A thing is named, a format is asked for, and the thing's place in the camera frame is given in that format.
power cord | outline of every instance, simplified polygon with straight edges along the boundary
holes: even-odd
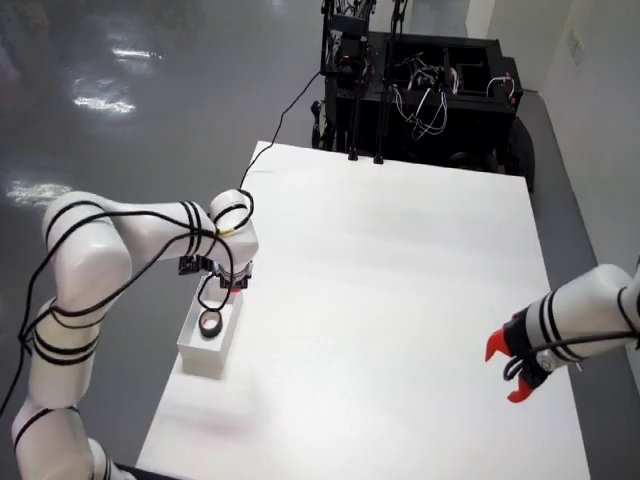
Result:
[[[260,150],[258,155],[256,155],[256,157],[251,161],[251,163],[249,163],[249,166],[245,169],[244,174],[242,175],[242,180],[240,180],[240,188],[242,188],[242,185],[244,184],[244,180],[245,178],[247,178],[247,173],[249,173],[249,169],[251,169],[251,167],[253,167],[253,165],[258,161],[258,158],[260,158],[260,155],[262,155],[264,152],[269,150],[276,143],[276,139],[278,138],[278,133],[280,133],[280,129],[282,128],[282,121],[284,120],[284,116],[289,112],[289,110],[293,108],[293,106],[298,102],[298,100],[300,100],[300,97],[302,97],[305,93],[307,93],[307,90],[309,89],[313,81],[316,78],[318,78],[318,75],[320,75],[321,73],[322,73],[321,71],[317,72],[313,77],[311,77],[311,80],[309,80],[309,83],[307,83],[307,85],[302,89],[302,92],[300,92],[300,94],[295,98],[295,100],[291,102],[291,105],[289,105],[287,109],[284,112],[282,112],[282,114],[280,115],[280,123],[278,123],[278,128],[276,129],[276,133],[273,135],[273,139],[271,140],[271,143],[266,147],[264,147],[262,150]]]
[[[192,227],[189,224],[180,222],[178,220],[175,220],[169,216],[163,215],[158,212],[153,212],[148,210],[136,210],[131,212],[101,212],[94,215],[90,215],[86,218],[83,218],[82,220],[79,220],[78,222],[73,224],[66,232],[64,232],[64,234],[62,234],[62,236],[58,239],[58,241],[54,244],[54,246],[49,250],[44,260],[40,263],[40,265],[38,265],[38,267],[36,268],[36,270],[34,271],[34,273],[32,274],[29,280],[29,285],[27,288],[27,299],[26,299],[24,318],[22,320],[20,331],[18,333],[18,341],[20,343],[20,357],[18,360],[18,367],[16,369],[16,373],[9,386],[7,395],[5,396],[4,401],[2,402],[2,406],[0,407],[0,417],[2,417],[2,415],[6,411],[7,405],[9,404],[9,401],[11,400],[13,393],[15,391],[15,387],[18,383],[18,380],[22,373],[22,369],[24,367],[25,353],[28,353],[29,355],[31,354],[31,349],[29,348],[28,344],[32,340],[32,333],[34,332],[38,324],[42,322],[48,315],[52,315],[54,320],[58,322],[62,327],[65,327],[65,328],[82,329],[82,328],[90,328],[92,326],[98,325],[100,322],[102,322],[103,318],[89,325],[72,326],[60,321],[60,319],[56,316],[56,314],[59,314],[65,317],[74,318],[74,317],[80,317],[83,315],[88,315],[106,306],[109,302],[113,301],[120,294],[122,294],[127,288],[129,288],[134,282],[136,282],[142,275],[144,275],[144,273],[146,273],[147,270],[149,270],[160,259],[160,257],[162,257],[162,255],[169,249],[171,245],[173,245],[173,243],[175,243],[178,240],[188,238],[191,236],[211,238],[213,242],[220,242],[220,244],[225,248],[225,250],[227,251],[227,254],[229,255],[230,271],[232,272],[231,274],[233,275],[234,266],[233,266],[233,256],[231,254],[231,249],[229,248],[229,245],[227,244],[227,242],[225,242],[221,238],[221,236],[225,234],[233,233],[237,228],[241,228],[242,225],[245,225],[246,222],[248,222],[248,219],[253,214],[253,198],[251,197],[251,195],[247,195],[247,196],[251,200],[251,208],[250,208],[249,214],[247,215],[247,218],[244,219],[242,222],[240,222],[240,227],[235,227],[233,229],[227,229],[223,231],[220,231],[219,229],[217,229],[217,227],[215,231],[198,229],[198,228]],[[140,270],[138,270],[138,272],[136,272],[131,277],[131,279],[129,279],[122,286],[120,286],[118,289],[116,289],[114,292],[112,292],[110,295],[100,300],[96,304],[78,311],[65,310],[63,308],[56,306],[55,304],[52,304],[29,324],[29,316],[31,312],[31,300],[33,296],[33,289],[35,286],[35,282],[40,276],[40,274],[42,273],[42,271],[45,269],[47,264],[51,261],[53,256],[56,254],[56,252],[60,249],[62,244],[69,238],[69,236],[71,236],[72,233],[77,231],[82,226],[102,218],[134,217],[134,216],[157,217],[164,221],[172,223],[174,225],[185,228],[186,230],[188,230],[188,232],[180,235],[176,235],[175,237],[167,241],[167,243],[165,243],[165,245]],[[225,296],[223,303],[221,303],[218,307],[214,307],[214,308],[208,307],[210,311],[220,311],[222,310],[222,308],[224,308],[226,302],[229,299],[229,296],[231,295],[232,286],[233,286],[233,282],[229,282],[227,294]]]
[[[513,78],[511,78],[509,75],[506,75],[504,77],[492,78],[489,84],[487,85],[487,95],[486,95],[487,97],[489,96],[489,89],[491,88],[491,85],[493,84],[493,82],[502,82],[503,85],[505,82],[511,82],[511,93],[509,93],[509,100],[511,100],[511,97],[513,97],[513,93],[516,91],[516,82],[513,80]]]
[[[153,266],[153,264],[160,259],[160,257],[164,254],[164,252],[166,252],[167,249],[174,242],[176,242],[178,240],[181,240],[183,238],[187,238],[189,236],[199,235],[199,236],[203,236],[203,237],[206,237],[206,238],[211,238],[213,240],[214,244],[215,244],[215,242],[220,242],[221,245],[224,247],[224,249],[227,251],[227,254],[229,255],[230,281],[229,281],[229,285],[228,285],[228,288],[227,288],[227,293],[225,295],[225,298],[224,298],[223,302],[218,307],[209,307],[209,306],[205,305],[204,302],[202,302],[202,300],[201,300],[201,295],[202,295],[202,293],[204,291],[204,287],[206,286],[208,281],[213,276],[211,274],[209,276],[207,276],[207,278],[205,279],[205,281],[201,285],[201,288],[199,289],[198,296],[197,296],[198,303],[200,303],[200,305],[203,306],[207,311],[219,312],[224,308],[224,306],[226,305],[226,303],[229,300],[229,297],[231,296],[231,291],[233,289],[233,281],[232,281],[232,279],[233,279],[233,274],[234,274],[234,265],[233,265],[233,255],[231,254],[231,249],[229,248],[229,245],[224,240],[222,240],[222,238],[220,238],[220,237],[221,237],[221,235],[224,235],[224,234],[227,234],[227,233],[232,233],[233,231],[242,228],[244,225],[247,224],[247,222],[249,221],[249,219],[253,215],[253,212],[254,212],[253,197],[246,190],[242,190],[242,185],[244,184],[244,180],[247,177],[247,173],[249,172],[251,167],[253,167],[253,165],[256,163],[258,158],[260,158],[260,156],[264,152],[266,152],[271,147],[273,147],[273,145],[276,142],[276,139],[278,138],[278,134],[280,133],[280,129],[282,128],[282,122],[284,120],[284,116],[289,112],[289,110],[291,110],[294,107],[294,105],[298,102],[298,100],[300,100],[300,98],[307,92],[307,90],[309,89],[309,87],[311,86],[313,81],[320,75],[320,73],[321,72],[319,71],[316,74],[314,74],[313,77],[311,77],[311,80],[309,80],[309,82],[306,84],[304,89],[293,100],[291,105],[289,105],[286,108],[286,110],[284,110],[282,112],[282,114],[280,115],[280,122],[278,123],[278,128],[276,129],[276,132],[273,135],[273,139],[271,140],[271,143],[269,145],[267,145],[265,148],[263,148],[258,153],[258,155],[256,155],[256,157],[251,161],[251,163],[249,163],[249,166],[247,166],[247,168],[245,169],[244,174],[242,175],[242,180],[240,181],[240,188],[238,190],[249,199],[249,201],[250,201],[249,212],[248,212],[247,216],[243,220],[241,220],[238,223],[238,225],[236,225],[232,229],[229,229],[227,231],[220,231],[220,230],[217,230],[217,227],[216,227],[216,231],[215,232],[209,232],[207,230],[193,228],[191,225],[179,222],[179,221],[177,221],[177,220],[175,220],[175,219],[173,219],[171,217],[168,217],[166,215],[162,215],[162,214],[157,213],[157,212],[139,210],[139,211],[133,211],[133,212],[103,212],[103,213],[97,213],[95,215],[91,215],[89,217],[86,217],[86,218],[78,221],[74,225],[72,225],[69,228],[69,230],[67,230],[60,237],[60,239],[56,242],[56,244],[53,246],[53,248],[51,248],[51,250],[49,250],[49,253],[45,257],[45,259],[42,261],[42,263],[36,268],[35,272],[33,273],[33,275],[31,276],[31,278],[29,280],[29,285],[28,285],[28,288],[27,288],[27,300],[26,300],[24,318],[23,318],[22,324],[20,326],[20,332],[18,333],[18,341],[20,342],[20,357],[19,357],[19,360],[18,360],[18,368],[17,368],[16,373],[15,373],[15,375],[13,377],[13,380],[11,381],[11,385],[9,386],[9,390],[7,392],[7,395],[5,396],[4,401],[2,402],[2,406],[0,406],[0,418],[2,417],[4,412],[6,411],[7,405],[9,404],[9,401],[11,400],[11,397],[13,396],[13,392],[15,391],[15,387],[16,387],[16,385],[18,383],[19,378],[20,378],[20,374],[22,373],[22,369],[24,367],[25,353],[28,353],[29,355],[31,355],[31,349],[29,348],[28,343],[29,343],[29,341],[32,340],[31,334],[34,331],[34,329],[38,326],[38,324],[44,318],[46,318],[48,315],[53,314],[54,319],[61,326],[66,327],[66,328],[72,328],[69,325],[60,322],[59,319],[55,316],[55,314],[59,314],[59,315],[65,316],[65,317],[80,317],[80,316],[83,316],[83,315],[87,315],[89,313],[93,313],[93,312],[99,310],[100,308],[104,307],[109,302],[111,302],[116,297],[118,297],[118,295],[120,295],[122,292],[124,292],[127,288],[129,288],[142,275],[144,275],[144,273],[147,270],[149,270],[149,268],[151,268],[151,266]],[[88,223],[93,222],[95,220],[99,220],[101,218],[144,216],[144,215],[160,218],[160,219],[165,220],[165,221],[167,221],[169,223],[173,223],[174,225],[178,225],[180,227],[183,227],[183,228],[187,229],[189,232],[185,233],[185,234],[182,234],[182,235],[178,235],[178,236],[172,238],[171,240],[169,240],[159,250],[159,252],[151,260],[149,260],[149,262],[147,262],[147,264],[145,264],[138,272],[136,272],[135,275],[133,275],[133,277],[131,277],[131,279],[128,282],[126,282],[124,285],[122,285],[120,288],[118,288],[111,295],[107,296],[106,298],[104,298],[100,302],[96,303],[95,305],[93,305],[91,307],[88,307],[88,308],[85,308],[83,310],[76,311],[76,312],[71,312],[71,311],[68,311],[68,310],[64,310],[64,309],[62,309],[62,308],[60,308],[60,307],[58,307],[56,305],[51,305],[44,312],[42,312],[40,315],[38,315],[38,317],[36,317],[33,320],[33,322],[31,322],[31,324],[29,324],[27,326],[27,324],[29,323],[29,316],[30,316],[30,313],[31,313],[31,299],[32,299],[32,296],[33,296],[33,289],[34,289],[34,286],[35,286],[35,282],[36,282],[37,278],[40,276],[40,274],[42,273],[42,271],[45,269],[45,267],[48,265],[49,261],[51,261],[51,259],[53,258],[53,256],[57,252],[57,250],[60,248],[62,243],[67,238],[69,238],[69,236],[73,232],[78,230],[83,225],[87,225]],[[82,327],[73,327],[73,328],[89,328],[91,326],[98,325],[101,321],[102,321],[102,319],[98,320],[97,322],[95,322],[92,325],[86,325],[86,326],[82,326]]]
[[[396,85],[393,85],[393,90],[396,96],[395,103],[396,103],[398,112],[400,113],[402,118],[405,120],[405,122],[409,124],[413,124],[411,137],[414,140],[416,141],[420,140],[425,133],[428,133],[429,135],[439,135],[442,132],[444,132],[447,126],[447,97],[444,91],[440,92],[440,106],[438,107],[436,114],[433,116],[431,123],[429,125],[426,125],[422,120],[418,118],[418,115],[420,114],[420,110],[422,110],[422,105],[424,104],[424,101],[427,98],[427,95],[431,93],[431,88],[428,88],[427,91],[424,92],[424,95],[422,96],[422,100],[420,101],[420,104],[418,105],[417,110],[415,111],[415,113],[412,113],[409,116],[405,115],[403,111],[404,102],[402,100],[402,95],[400,94],[400,91],[398,90],[398,87]],[[444,108],[444,116],[443,116],[442,124],[439,127],[434,127],[433,124],[437,120],[443,108]],[[416,130],[420,132],[420,134],[417,137],[416,137]]]

wall outlet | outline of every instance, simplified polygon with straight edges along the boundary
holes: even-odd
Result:
[[[582,61],[584,45],[572,28],[569,29],[569,32],[567,33],[567,46],[569,47],[569,52],[571,52],[571,56],[573,57],[573,61],[576,66],[580,65],[580,62]]]

black stripe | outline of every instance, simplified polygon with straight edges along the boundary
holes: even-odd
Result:
[[[232,212],[233,210],[238,210],[239,208],[247,209],[247,206],[244,203],[236,203],[235,205],[229,205],[227,208],[223,208],[216,218],[213,219],[213,223],[218,223],[218,221],[224,217],[227,213]]]
[[[100,323],[102,323],[102,320],[104,320],[104,317],[106,317],[107,314],[105,313],[102,317],[100,317],[95,322],[91,322],[86,325],[69,325],[68,323],[64,323],[62,320],[58,318],[58,315],[56,315],[56,312],[53,310],[51,311],[51,316],[56,321],[56,323],[61,327],[68,328],[69,330],[82,330],[84,328],[91,328],[91,327],[95,327],[96,325],[99,325]]]
[[[78,409],[76,407],[67,407],[67,410],[73,410],[74,412],[78,413]],[[44,410],[40,410],[38,413],[36,413],[33,417],[31,417],[29,419],[29,421],[27,423],[25,423],[22,428],[20,429],[20,431],[18,432],[18,434],[16,435],[16,439],[13,442],[13,449],[16,450],[18,448],[18,442],[20,441],[20,439],[22,438],[22,436],[27,433],[27,430],[29,430],[29,428],[31,427],[31,425],[33,425],[34,423],[36,423],[38,420],[40,420],[42,417],[50,414],[51,412],[55,412],[55,410],[50,410],[48,408],[45,408]]]
[[[624,321],[627,322],[627,326],[629,327],[629,330],[631,330],[633,333],[639,334],[640,332],[638,332],[638,329],[633,324],[633,322],[629,318],[629,315],[627,315],[627,312],[622,306],[622,292],[624,292],[626,288],[627,287],[621,288],[620,291],[618,292],[618,297],[616,299],[618,302],[618,310],[620,310],[620,313],[622,314],[622,318],[624,318]]]
[[[547,326],[544,324],[544,304],[547,301],[547,295],[540,302],[540,311],[538,312],[538,316],[540,317],[540,330],[542,331],[542,336],[544,337],[545,343],[551,343],[551,337],[547,333]]]
[[[96,351],[96,347],[94,347],[93,350],[91,350],[90,352],[86,353],[85,355],[82,355],[81,357],[70,358],[70,359],[59,359],[59,358],[51,357],[48,354],[46,354],[45,352],[43,352],[40,349],[40,347],[38,347],[38,342],[33,342],[33,349],[36,352],[38,352],[38,355],[40,355],[43,360],[49,362],[52,365],[58,365],[60,367],[69,367],[71,365],[77,365],[79,363],[82,363],[85,360],[87,360],[88,358],[90,358],[91,355],[93,355],[95,353],[95,351]]]
[[[187,202],[180,202],[180,205],[182,205],[185,209],[185,211],[187,212],[187,218],[189,219],[189,230],[193,231],[193,218],[191,217],[191,210],[189,210],[189,205],[187,205]],[[185,253],[185,257],[190,257],[191,256],[191,250],[193,249],[193,237],[190,236],[189,237],[189,248],[187,248],[187,253]]]
[[[107,457],[106,453],[104,454],[104,460],[106,463],[104,465],[104,475],[102,475],[102,480],[109,480],[109,478],[111,478],[111,461],[109,461],[109,457]]]
[[[216,227],[216,232],[214,237],[211,239],[211,246],[209,247],[209,250],[207,250],[207,253],[205,253],[203,256],[205,258],[209,257],[209,254],[211,253],[211,250],[213,250],[213,247],[216,246],[216,243],[218,243],[218,227]]]
[[[542,302],[540,302],[540,330],[542,330],[542,336],[544,337],[544,341],[546,343],[551,343],[551,337],[549,336],[549,332],[547,331],[547,325],[545,324],[544,321],[544,305],[547,301],[547,299],[549,298],[551,294],[547,295],[546,297],[544,297],[542,299]],[[556,348],[551,348],[550,349],[559,359],[564,360],[565,362],[569,362],[570,360],[566,359],[562,354],[560,354],[560,352],[558,352],[558,349]]]
[[[79,207],[81,205],[91,205],[93,207],[99,208],[100,210],[102,210],[103,212],[105,211],[104,208],[102,208],[100,205],[98,205],[95,202],[91,202],[89,200],[80,200],[78,202],[73,202],[70,203],[69,205],[65,206],[64,208],[61,208],[51,219],[51,221],[49,222],[49,226],[47,227],[47,233],[45,234],[44,238],[45,238],[45,245],[49,245],[49,234],[51,233],[51,229],[53,228],[53,224],[56,223],[56,221],[66,212],[68,212],[69,210],[71,210],[72,208],[75,207]]]
[[[35,339],[38,341],[38,343],[40,343],[40,345],[42,345],[49,352],[55,353],[57,355],[71,356],[71,355],[80,355],[81,353],[85,353],[88,350],[90,350],[98,342],[98,337],[100,335],[97,335],[96,338],[94,338],[91,342],[87,343],[86,345],[83,345],[82,347],[78,347],[78,348],[58,348],[58,347],[54,347],[50,343],[45,342],[42,339],[42,337],[40,335],[38,335],[38,329],[35,330],[34,336],[35,336]]]
[[[553,297],[555,297],[556,292],[557,290],[554,290],[553,292],[551,292],[551,295],[549,295],[549,325],[551,326],[551,331],[555,335],[556,340],[559,342],[559,341],[562,341],[562,337],[560,336],[560,332],[558,331],[558,326],[556,325],[556,319],[555,319],[555,316],[553,315]],[[573,357],[573,359],[570,361],[581,362],[582,360],[584,360],[584,357],[581,357],[580,355],[575,353],[573,350],[571,350],[571,348],[569,348],[569,345],[564,345],[560,348],[564,351],[564,353],[567,354],[568,357]]]
[[[187,204],[191,205],[191,208],[193,208],[193,215],[196,217],[196,227],[198,228],[198,235],[196,235],[196,246],[193,250],[193,253],[195,255],[200,250],[200,242],[202,241],[202,220],[200,219],[200,212],[198,212],[196,204],[193,202],[187,202]]]

black cable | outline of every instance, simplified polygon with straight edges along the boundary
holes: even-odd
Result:
[[[248,217],[250,217],[250,215],[253,213],[253,198],[251,197],[250,194],[247,195],[247,197],[251,201],[251,209],[250,209],[250,213],[248,215]],[[53,256],[56,254],[56,252],[62,246],[62,244],[69,238],[69,236],[72,233],[74,233],[75,231],[77,231],[79,228],[81,228],[82,226],[87,225],[87,224],[89,224],[89,223],[91,223],[93,221],[96,221],[96,220],[99,220],[99,219],[102,219],[102,218],[130,217],[130,216],[153,216],[153,217],[157,217],[157,218],[165,220],[165,221],[167,221],[169,223],[172,223],[174,225],[177,225],[177,226],[180,226],[182,228],[185,228],[186,230],[188,230],[188,232],[186,232],[184,234],[181,234],[181,235],[177,235],[177,236],[171,238],[158,251],[158,253],[156,253],[138,272],[136,272],[136,274],[129,281],[127,281],[125,284],[123,284],[121,287],[116,289],[114,292],[112,292],[106,298],[104,298],[103,300],[97,302],[96,304],[92,305],[91,307],[72,312],[72,311],[68,311],[68,310],[62,309],[62,308],[60,308],[60,307],[58,307],[56,305],[51,305],[44,312],[42,312],[40,315],[38,315],[38,317],[36,317],[36,319],[34,319],[33,322],[31,322],[31,324],[28,325],[30,311],[31,311],[31,300],[32,300],[32,296],[33,296],[33,289],[34,289],[34,286],[35,286],[35,282],[38,279],[38,277],[40,276],[40,274],[42,273],[42,271],[45,269],[45,267],[48,265],[48,263],[51,261]],[[58,314],[63,315],[65,317],[73,318],[73,317],[79,317],[79,316],[87,315],[87,314],[90,314],[90,313],[93,313],[93,312],[97,311],[98,309],[104,307],[109,302],[114,300],[118,295],[120,295],[129,286],[131,286],[131,284],[133,284],[136,280],[138,280],[147,270],[149,270],[149,268],[151,268],[151,266],[154,263],[156,263],[160,259],[160,257],[167,251],[167,249],[174,242],[176,242],[178,240],[181,240],[183,238],[196,236],[196,235],[197,236],[201,236],[201,237],[211,238],[214,242],[215,241],[219,241],[224,246],[225,250],[227,251],[227,254],[229,255],[230,270],[231,270],[231,272],[233,272],[233,268],[234,268],[233,267],[233,255],[231,253],[231,249],[229,248],[229,245],[224,240],[219,238],[217,229],[216,229],[215,232],[210,232],[208,230],[203,230],[203,229],[196,229],[196,228],[193,228],[191,225],[188,225],[186,223],[180,222],[178,220],[175,220],[174,218],[171,218],[169,216],[163,215],[163,214],[158,213],[158,212],[153,212],[153,211],[148,211],[148,210],[135,210],[135,211],[131,211],[131,212],[101,212],[101,213],[97,213],[97,214],[85,217],[85,218],[79,220],[78,222],[76,222],[75,224],[73,224],[71,227],[69,227],[69,229],[67,231],[65,231],[60,236],[60,238],[55,243],[55,245],[49,250],[49,252],[45,256],[44,260],[40,263],[40,265],[38,265],[38,267],[36,268],[34,273],[31,275],[31,278],[29,280],[29,285],[28,285],[28,288],[27,288],[27,299],[26,299],[26,306],[25,306],[25,315],[24,315],[22,324],[20,326],[20,331],[18,333],[18,341],[20,343],[20,358],[19,358],[19,361],[18,361],[18,367],[16,369],[16,373],[15,373],[15,375],[14,375],[12,381],[11,381],[11,385],[9,386],[9,389],[7,391],[7,395],[5,396],[4,401],[2,402],[2,406],[0,407],[0,417],[2,417],[2,415],[4,414],[4,412],[5,412],[6,408],[7,408],[7,405],[9,403],[9,401],[11,400],[11,397],[13,396],[13,392],[15,391],[15,387],[16,387],[16,385],[18,383],[19,378],[20,378],[20,374],[22,373],[22,369],[24,367],[25,352],[30,353],[30,350],[29,350],[29,348],[27,346],[28,341],[29,341],[29,334],[37,327],[37,325],[44,318],[46,318],[47,315],[53,314],[54,319],[56,320],[56,322],[58,322],[61,326],[66,327],[66,328],[89,328],[90,326],[97,325],[98,323],[100,323],[102,321],[102,318],[99,321],[94,322],[91,325],[84,325],[84,326],[81,326],[81,327],[76,327],[76,326],[71,326],[71,325],[68,325],[68,324],[65,324],[65,323],[61,322],[60,319],[58,319],[55,316],[55,313],[58,313]],[[231,295],[231,289],[232,289],[232,282],[229,282],[229,288],[227,290],[227,294],[225,296],[225,299],[224,299],[223,303],[219,307],[217,307],[218,309],[221,310],[224,307],[224,305],[226,304],[226,302],[228,301],[229,296]]]
[[[20,360],[18,360],[18,368],[16,369],[16,373],[13,375],[13,380],[11,380],[11,385],[9,386],[9,390],[7,391],[7,396],[4,397],[4,401],[2,402],[2,407],[0,407],[0,418],[4,415],[4,411],[9,404],[9,400],[13,396],[13,391],[18,384],[18,379],[20,378],[20,374],[22,373],[22,367],[24,366],[24,352],[25,348],[22,344],[20,344]]]
[[[516,355],[515,357],[511,358],[504,367],[503,377],[506,381],[513,380],[516,375],[518,375],[518,373],[520,373],[520,371],[522,370],[525,360],[544,350],[564,347],[567,345],[580,345],[583,343],[604,342],[607,340],[621,340],[624,338],[638,339],[640,338],[640,336],[635,332],[609,332],[601,333],[598,335],[583,335],[580,337],[545,343],[543,345],[532,348],[527,353]]]
[[[201,297],[202,297],[202,293],[204,292],[204,287],[207,285],[207,283],[209,283],[209,280],[211,280],[211,278],[213,277],[213,273],[210,273],[207,276],[207,278],[204,279],[204,281],[202,282],[202,285],[200,285],[200,289],[198,290],[197,300],[200,306],[208,312],[220,312],[229,301],[229,297],[231,296],[231,291],[233,290],[233,275],[235,272],[233,271],[234,267],[233,267],[233,257],[231,255],[231,249],[229,248],[229,245],[227,244],[227,242],[225,242],[221,238],[219,238],[218,241],[227,251],[227,255],[229,255],[229,285],[227,286],[227,293],[225,294],[224,299],[222,300],[222,303],[217,307],[209,307],[202,301]]]
[[[271,147],[273,147],[273,144],[276,143],[276,138],[278,138],[278,133],[280,133],[280,128],[282,128],[282,121],[284,119],[284,116],[289,112],[289,110],[291,110],[293,108],[293,106],[298,102],[298,100],[300,100],[300,97],[302,97],[305,93],[307,93],[307,90],[309,89],[309,87],[311,86],[313,81],[316,78],[318,78],[318,75],[320,75],[320,73],[322,73],[322,72],[321,71],[317,72],[313,77],[311,77],[311,80],[309,80],[309,83],[307,83],[307,85],[304,87],[302,92],[300,92],[300,94],[291,103],[291,105],[289,105],[287,107],[287,109],[284,112],[282,112],[282,114],[280,115],[280,123],[278,124],[278,128],[276,129],[276,133],[273,135],[273,139],[271,140],[271,143],[269,145],[267,145],[266,147],[264,147],[262,150],[260,150],[258,155],[256,155],[256,158],[254,158],[251,161],[251,163],[249,163],[249,166],[245,169],[244,174],[242,175],[242,180],[240,180],[240,188],[242,188],[242,185],[244,184],[244,180],[247,177],[247,173],[249,173],[249,169],[251,167],[253,167],[253,165],[256,163],[256,161],[258,161],[258,158],[260,158],[260,155],[262,155],[264,152],[269,150]]]
[[[402,38],[402,27],[404,25],[404,12],[407,11],[407,5],[409,4],[409,0],[404,0],[404,7],[402,7],[402,13],[400,14],[400,38]]]
[[[244,217],[235,227],[233,227],[234,230],[241,229],[249,222],[249,220],[251,220],[251,217],[253,216],[253,209],[254,209],[253,196],[249,192],[247,192],[246,190],[242,190],[241,188],[239,188],[238,191],[249,199],[249,213],[247,213],[247,216]]]

black wheel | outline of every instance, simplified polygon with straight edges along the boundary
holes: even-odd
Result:
[[[518,117],[513,121],[509,143],[498,154],[498,161],[504,165],[504,173],[524,177],[529,193],[533,193],[536,174],[536,157],[533,141],[527,127]]]

